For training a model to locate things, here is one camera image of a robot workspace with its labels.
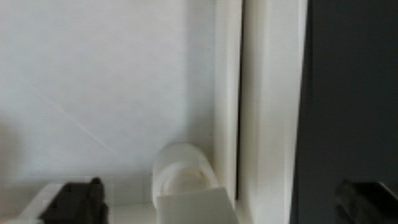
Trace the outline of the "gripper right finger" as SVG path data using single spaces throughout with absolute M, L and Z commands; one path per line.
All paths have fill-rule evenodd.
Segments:
M 398 224 L 398 183 L 341 181 L 336 224 Z

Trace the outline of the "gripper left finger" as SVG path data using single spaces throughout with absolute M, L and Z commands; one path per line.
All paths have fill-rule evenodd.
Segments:
M 101 179 L 48 184 L 10 224 L 108 224 Z

